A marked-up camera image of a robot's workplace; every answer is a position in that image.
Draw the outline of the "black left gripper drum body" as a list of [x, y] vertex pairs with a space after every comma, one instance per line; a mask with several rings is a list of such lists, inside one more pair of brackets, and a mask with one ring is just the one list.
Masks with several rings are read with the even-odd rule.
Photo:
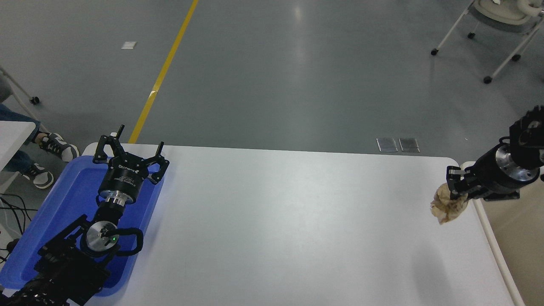
[[106, 175], [99, 186], [99, 195], [106, 198], [108, 194], [119, 192], [136, 199], [148, 176], [148, 170], [142, 166], [143, 160], [138, 156], [110, 158]]

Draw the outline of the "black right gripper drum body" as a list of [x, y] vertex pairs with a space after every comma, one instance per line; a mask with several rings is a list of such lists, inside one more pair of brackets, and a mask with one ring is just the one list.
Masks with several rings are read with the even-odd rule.
[[511, 188], [504, 184], [506, 175], [497, 165], [498, 149], [499, 147], [493, 147], [482, 155], [474, 165], [465, 168], [469, 199], [489, 198], [490, 196], [498, 198], [511, 193]]

